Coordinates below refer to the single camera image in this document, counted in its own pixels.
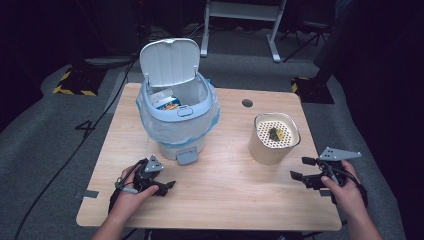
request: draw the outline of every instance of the beige container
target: beige container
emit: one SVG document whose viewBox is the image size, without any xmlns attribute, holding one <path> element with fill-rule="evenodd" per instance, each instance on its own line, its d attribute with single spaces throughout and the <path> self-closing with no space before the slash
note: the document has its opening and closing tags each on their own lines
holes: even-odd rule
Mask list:
<svg viewBox="0 0 424 240">
<path fill-rule="evenodd" d="M 280 141 L 270 139 L 272 128 L 281 129 Z M 250 155 L 257 162 L 275 165 L 300 143 L 300 134 L 293 120 L 284 113 L 264 113 L 256 116 L 249 142 Z"/>
</svg>

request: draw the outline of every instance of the wooden tabletop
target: wooden tabletop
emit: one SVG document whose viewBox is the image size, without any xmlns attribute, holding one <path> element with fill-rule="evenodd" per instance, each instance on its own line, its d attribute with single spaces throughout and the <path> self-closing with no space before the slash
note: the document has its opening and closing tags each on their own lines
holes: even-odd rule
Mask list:
<svg viewBox="0 0 424 240">
<path fill-rule="evenodd" d="M 141 84 L 125 86 L 77 216 L 81 226 L 100 226 L 107 216 L 114 183 L 123 169 L 155 155 L 165 166 L 156 181 L 176 181 L 165 197 L 149 198 L 129 220 L 128 227 L 333 231 L 341 228 L 329 197 L 306 189 L 290 170 L 317 174 L 301 157 L 317 157 L 300 101 L 293 93 L 216 89 L 221 118 L 206 136 L 199 160 L 180 166 L 165 159 L 158 144 L 144 131 L 135 99 Z M 250 99 L 253 106 L 242 105 Z M 280 164 L 266 166 L 249 154 L 256 115 L 282 112 L 297 125 L 301 142 Z"/>
</svg>

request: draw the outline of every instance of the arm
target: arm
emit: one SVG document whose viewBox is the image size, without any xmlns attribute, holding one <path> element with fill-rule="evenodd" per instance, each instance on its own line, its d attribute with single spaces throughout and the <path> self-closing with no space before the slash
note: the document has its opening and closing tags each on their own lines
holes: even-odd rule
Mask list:
<svg viewBox="0 0 424 240">
<path fill-rule="evenodd" d="M 131 167 L 125 169 L 121 176 L 124 177 L 130 169 Z M 134 172 L 136 170 L 137 169 L 131 173 L 125 183 L 132 182 L 134 179 Z M 158 189 L 158 186 L 153 185 L 137 194 L 121 191 L 109 215 L 103 222 L 102 226 L 100 226 L 94 234 L 92 239 L 120 239 L 125 223 L 128 219 L 140 208 L 141 204 L 148 197 L 152 196 Z"/>
<path fill-rule="evenodd" d="M 352 164 L 344 160 L 342 161 L 342 164 L 346 171 L 350 172 L 356 179 L 358 179 Z M 321 180 L 334 194 L 338 205 L 346 214 L 351 240 L 382 239 L 380 233 L 368 215 L 361 193 L 352 180 L 348 179 L 346 185 L 343 187 L 340 187 L 326 176 L 323 176 Z"/>
</svg>

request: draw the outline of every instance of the chair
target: chair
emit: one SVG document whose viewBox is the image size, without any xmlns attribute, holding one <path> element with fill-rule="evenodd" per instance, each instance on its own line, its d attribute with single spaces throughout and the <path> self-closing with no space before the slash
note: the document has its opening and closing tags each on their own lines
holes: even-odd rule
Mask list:
<svg viewBox="0 0 424 240">
<path fill-rule="evenodd" d="M 313 40 L 316 40 L 315 46 L 318 45 L 318 41 L 321 37 L 324 42 L 326 42 L 324 34 L 330 34 L 336 25 L 335 0 L 305 0 L 302 4 L 299 4 L 296 11 L 297 23 L 296 29 L 294 30 L 296 36 L 297 31 L 315 34 L 307 42 L 287 56 L 283 62 L 289 60 Z M 280 41 L 283 40 L 289 33 L 290 31 L 286 32 L 284 36 L 280 38 Z"/>
</svg>

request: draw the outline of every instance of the trash can lid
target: trash can lid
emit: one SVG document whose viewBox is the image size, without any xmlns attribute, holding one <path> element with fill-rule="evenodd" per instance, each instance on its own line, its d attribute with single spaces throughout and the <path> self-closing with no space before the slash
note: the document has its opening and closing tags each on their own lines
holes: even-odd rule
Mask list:
<svg viewBox="0 0 424 240">
<path fill-rule="evenodd" d="M 140 52 L 140 66 L 152 87 L 167 87 L 193 80 L 200 50 L 188 38 L 170 38 L 147 44 Z"/>
</svg>

